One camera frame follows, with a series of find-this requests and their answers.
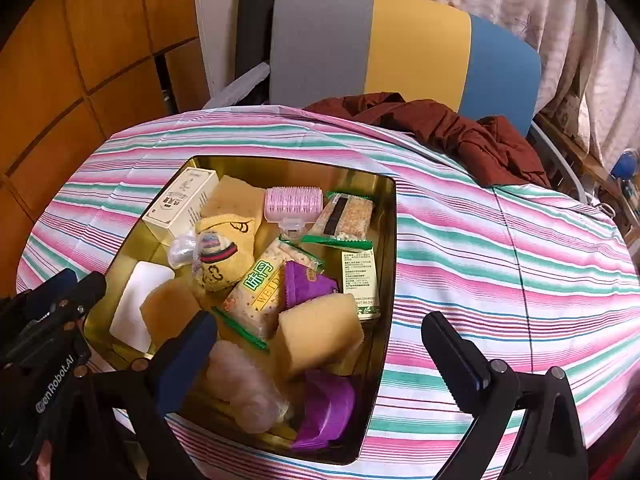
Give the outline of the clear plastic bag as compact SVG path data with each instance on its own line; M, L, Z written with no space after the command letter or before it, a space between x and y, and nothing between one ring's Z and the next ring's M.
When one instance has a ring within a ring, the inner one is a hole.
M236 424L247 434L262 434L288 417L290 402L273 379L239 346L218 340L208 355L206 384L229 404Z

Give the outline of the white foam sponge block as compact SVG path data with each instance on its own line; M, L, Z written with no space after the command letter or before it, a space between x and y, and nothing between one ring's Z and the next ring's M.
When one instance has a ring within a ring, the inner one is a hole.
M142 318L141 306L154 289L174 277L174 270L168 266L139 261L120 296L110 334L134 350L148 352L152 340Z

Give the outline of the purple snack packet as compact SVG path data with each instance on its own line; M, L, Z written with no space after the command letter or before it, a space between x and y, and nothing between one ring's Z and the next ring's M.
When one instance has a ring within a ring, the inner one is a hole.
M356 400L355 389L344 376L307 370L305 380L304 416L292 444L295 452L320 451L339 439Z
M304 302L335 294L337 282L318 273L308 266L295 261L287 261L284 266L285 309L291 309Z

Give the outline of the yellow sponge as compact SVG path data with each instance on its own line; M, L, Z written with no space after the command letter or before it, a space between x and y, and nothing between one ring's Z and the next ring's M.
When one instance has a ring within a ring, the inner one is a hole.
M262 224L265 192L243 180L223 176L201 209L196 232L230 223L235 231L255 235Z
M188 284L174 278L149 293L140 307L152 344L159 349L177 337L201 310Z
M317 297L279 314L272 340L277 373L283 379L343 361L363 343L352 294Z

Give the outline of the green label cracker packet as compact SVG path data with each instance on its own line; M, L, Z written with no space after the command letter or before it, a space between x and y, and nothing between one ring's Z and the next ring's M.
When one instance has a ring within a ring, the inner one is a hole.
M275 238L236 284L217 311L232 330L266 350L285 307L284 274L288 262L322 272L324 262L287 240Z

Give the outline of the striped pink green bedsheet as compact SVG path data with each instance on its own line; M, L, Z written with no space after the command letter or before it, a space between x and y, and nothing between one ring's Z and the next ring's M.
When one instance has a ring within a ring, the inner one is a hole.
M315 465L253 451L175 416L170 426L218 479L429 479L469 426L422 346L439 310L485 356L566 371L587 443L616 419L639 368L639 281L605 214L535 185L481 188L410 136L285 106L199 110L114 134L36 222L18 289L63 268L105 270L154 196L196 155L279 157L393 179L395 298L381 387L356 462Z

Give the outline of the green white label packet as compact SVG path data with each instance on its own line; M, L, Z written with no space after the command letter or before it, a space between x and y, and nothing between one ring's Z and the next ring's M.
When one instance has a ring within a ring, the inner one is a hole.
M375 320L381 315L381 309L374 251L343 252L341 262L343 292L354 296L358 318Z

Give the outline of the yellow sponge front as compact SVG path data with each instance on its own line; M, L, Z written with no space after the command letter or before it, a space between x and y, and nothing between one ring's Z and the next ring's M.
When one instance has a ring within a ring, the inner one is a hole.
M279 314L272 340L277 373L283 379L343 361L363 343L352 294L317 297Z

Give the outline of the white printed carton box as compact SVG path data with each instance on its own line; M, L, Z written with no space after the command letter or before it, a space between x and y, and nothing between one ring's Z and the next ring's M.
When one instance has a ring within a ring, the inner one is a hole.
M219 182L215 170L189 167L181 171L142 217L163 245L186 235L201 219L201 209Z

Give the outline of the yellow sponge far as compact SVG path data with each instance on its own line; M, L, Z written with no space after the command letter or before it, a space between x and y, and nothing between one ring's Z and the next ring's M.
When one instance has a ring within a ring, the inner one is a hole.
M201 209L196 232L230 223L235 231L255 235L262 224L265 192L243 180L223 176Z

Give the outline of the green edged snack packet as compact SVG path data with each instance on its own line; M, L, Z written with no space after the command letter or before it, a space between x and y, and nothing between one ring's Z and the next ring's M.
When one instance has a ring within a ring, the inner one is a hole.
M326 206L302 243L318 244L350 252L373 248L367 239L374 203L369 197L331 192Z

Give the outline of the blue cup on desk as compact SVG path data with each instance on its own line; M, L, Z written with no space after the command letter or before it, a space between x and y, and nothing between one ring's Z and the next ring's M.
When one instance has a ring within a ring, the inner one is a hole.
M626 148L611 170L614 179L631 180L639 172L640 154L635 148Z

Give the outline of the orange wooden wardrobe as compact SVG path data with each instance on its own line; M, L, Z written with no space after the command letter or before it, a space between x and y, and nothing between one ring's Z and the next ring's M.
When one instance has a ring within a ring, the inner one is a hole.
M1 291L54 194L114 133L209 97L195 0L1 0Z

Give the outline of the patterned beige curtain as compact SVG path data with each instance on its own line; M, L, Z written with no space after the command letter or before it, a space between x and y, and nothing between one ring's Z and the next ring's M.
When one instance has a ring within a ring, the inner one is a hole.
M432 0L486 18L534 48L536 109L612 169L639 145L639 52L604 0Z

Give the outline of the black rolled mat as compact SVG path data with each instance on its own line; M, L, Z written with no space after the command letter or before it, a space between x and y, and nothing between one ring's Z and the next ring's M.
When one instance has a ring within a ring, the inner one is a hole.
M268 99L274 2L239 0L236 17L234 76L241 84L239 105Z

